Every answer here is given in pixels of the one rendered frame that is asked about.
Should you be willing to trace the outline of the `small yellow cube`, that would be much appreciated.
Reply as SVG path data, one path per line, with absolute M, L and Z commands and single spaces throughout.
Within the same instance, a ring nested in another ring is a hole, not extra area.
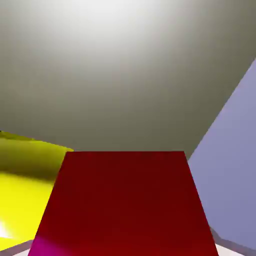
M 0 130 L 0 251 L 34 239 L 70 151 Z

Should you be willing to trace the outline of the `small red cube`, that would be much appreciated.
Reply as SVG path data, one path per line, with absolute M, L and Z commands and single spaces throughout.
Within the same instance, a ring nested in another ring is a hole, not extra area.
M 182 151 L 77 151 L 28 256 L 219 255 Z

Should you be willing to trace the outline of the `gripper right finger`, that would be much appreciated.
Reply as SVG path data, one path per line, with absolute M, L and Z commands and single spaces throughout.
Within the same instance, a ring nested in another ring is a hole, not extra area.
M 256 256 L 256 249 L 251 249 L 249 247 L 240 245 L 238 243 L 226 240 L 221 238 L 218 233 L 210 227 L 210 231 L 212 233 L 212 237 L 216 245 L 231 250 L 233 252 L 239 253 L 244 256 Z

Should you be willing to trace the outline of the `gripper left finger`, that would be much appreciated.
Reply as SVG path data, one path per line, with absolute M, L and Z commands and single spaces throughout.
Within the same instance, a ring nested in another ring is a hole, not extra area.
M 0 251 L 0 256 L 28 256 L 33 240 Z

